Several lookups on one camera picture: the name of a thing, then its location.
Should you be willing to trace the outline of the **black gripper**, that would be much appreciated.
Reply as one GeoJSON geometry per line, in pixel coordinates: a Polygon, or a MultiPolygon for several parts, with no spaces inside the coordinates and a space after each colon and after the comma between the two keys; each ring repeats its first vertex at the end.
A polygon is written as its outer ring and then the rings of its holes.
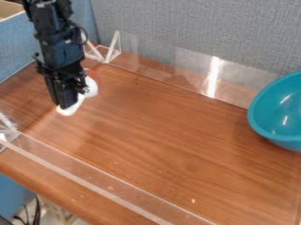
{"type": "Polygon", "coordinates": [[[85,94],[89,87],[82,71],[82,43],[78,40],[40,40],[40,53],[33,55],[37,71],[44,76],[52,101],[61,109],[77,102],[77,92],[85,94]]]}

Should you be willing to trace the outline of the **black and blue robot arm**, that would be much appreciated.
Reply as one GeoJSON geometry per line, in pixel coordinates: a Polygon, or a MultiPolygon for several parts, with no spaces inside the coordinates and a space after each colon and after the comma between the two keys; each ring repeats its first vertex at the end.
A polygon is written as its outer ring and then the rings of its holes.
{"type": "Polygon", "coordinates": [[[81,66],[85,31],[70,20],[70,0],[22,0],[22,7],[40,46],[33,54],[37,73],[44,76],[53,103],[65,110],[88,91],[81,66]]]}

